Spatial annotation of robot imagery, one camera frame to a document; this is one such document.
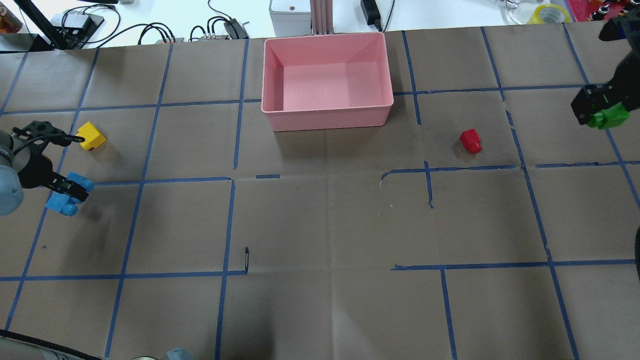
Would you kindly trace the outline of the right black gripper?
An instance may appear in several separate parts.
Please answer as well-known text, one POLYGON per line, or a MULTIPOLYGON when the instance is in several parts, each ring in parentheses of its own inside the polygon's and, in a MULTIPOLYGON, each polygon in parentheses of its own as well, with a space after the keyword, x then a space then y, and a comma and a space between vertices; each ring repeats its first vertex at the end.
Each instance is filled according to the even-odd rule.
POLYGON ((626 14, 609 19, 602 26, 598 38, 603 42, 627 40, 630 52, 618 63, 614 75, 607 84, 585 85, 571 101, 570 107, 579 125, 596 113, 610 109, 618 98, 626 109, 638 109, 640 104, 640 18, 638 14, 626 14))

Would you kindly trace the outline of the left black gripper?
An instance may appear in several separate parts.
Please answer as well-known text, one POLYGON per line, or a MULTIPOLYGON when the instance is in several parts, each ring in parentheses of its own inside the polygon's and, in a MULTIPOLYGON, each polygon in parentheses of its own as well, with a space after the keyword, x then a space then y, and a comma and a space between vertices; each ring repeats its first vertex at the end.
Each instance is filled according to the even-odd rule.
POLYGON ((50 121, 32 121, 23 128, 13 127, 10 132, 10 150, 17 161, 16 173, 23 189, 46 187, 51 191, 68 196, 84 203, 92 191, 92 181, 81 180, 80 183, 66 179, 53 168, 50 158, 43 152, 52 143, 57 146, 68 146, 68 134, 58 129, 50 121))

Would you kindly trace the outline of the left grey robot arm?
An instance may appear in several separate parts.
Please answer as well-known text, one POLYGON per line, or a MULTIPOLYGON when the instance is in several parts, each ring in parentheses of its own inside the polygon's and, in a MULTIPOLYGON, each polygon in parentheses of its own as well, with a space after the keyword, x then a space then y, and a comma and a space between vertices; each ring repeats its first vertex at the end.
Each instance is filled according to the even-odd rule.
POLYGON ((79 212, 94 190, 95 183, 78 173, 63 176, 55 172, 53 162, 43 154, 54 144, 68 147, 85 138, 67 134, 49 121, 32 121, 22 129, 13 127, 0 132, 0 212, 9 215, 17 210, 25 198, 24 189, 44 187, 52 194, 45 208, 72 217, 79 212))

